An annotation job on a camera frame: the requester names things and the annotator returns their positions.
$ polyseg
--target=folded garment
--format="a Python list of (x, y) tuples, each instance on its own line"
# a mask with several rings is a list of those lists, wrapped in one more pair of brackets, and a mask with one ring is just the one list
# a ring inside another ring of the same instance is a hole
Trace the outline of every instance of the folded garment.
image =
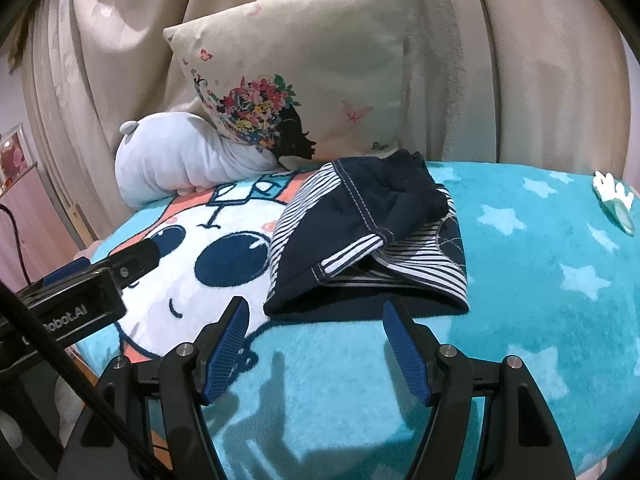
[(270, 273), (277, 319), (376, 319), (390, 294), (416, 316), (468, 310), (453, 200), (406, 150), (322, 166), (276, 224)]
[(203, 118), (162, 112), (120, 127), (115, 173), (123, 200), (139, 209), (154, 200), (273, 173), (276, 158), (258, 146), (220, 136)]

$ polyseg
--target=plush toy ear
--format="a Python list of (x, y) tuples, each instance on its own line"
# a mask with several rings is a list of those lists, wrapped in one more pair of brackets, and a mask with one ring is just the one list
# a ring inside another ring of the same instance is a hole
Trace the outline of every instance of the plush toy ear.
[(127, 121), (122, 123), (122, 126), (120, 126), (120, 133), (123, 135), (132, 134), (137, 127), (138, 121)]

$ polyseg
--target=beige pillow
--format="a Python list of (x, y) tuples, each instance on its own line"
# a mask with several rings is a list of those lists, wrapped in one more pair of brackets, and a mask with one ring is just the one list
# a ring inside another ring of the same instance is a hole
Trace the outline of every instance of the beige pillow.
[(218, 131), (290, 169), (386, 155), (415, 0), (257, 0), (164, 37)]

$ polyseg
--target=black and white striped fabric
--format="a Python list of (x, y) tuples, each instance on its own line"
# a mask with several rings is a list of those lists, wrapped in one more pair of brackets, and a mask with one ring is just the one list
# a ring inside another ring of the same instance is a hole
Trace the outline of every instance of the black and white striped fabric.
[(321, 305), (348, 297), (367, 308), (358, 299), (383, 292), (468, 310), (453, 199), (404, 150), (339, 158), (311, 176), (276, 224), (270, 273), (269, 316), (313, 310), (319, 296)]

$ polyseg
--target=framed picture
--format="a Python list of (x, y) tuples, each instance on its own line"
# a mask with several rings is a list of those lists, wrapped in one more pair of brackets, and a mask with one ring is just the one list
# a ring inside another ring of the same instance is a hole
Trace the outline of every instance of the framed picture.
[(22, 123), (0, 137), (0, 184), (7, 188), (27, 171), (31, 157), (26, 149)]

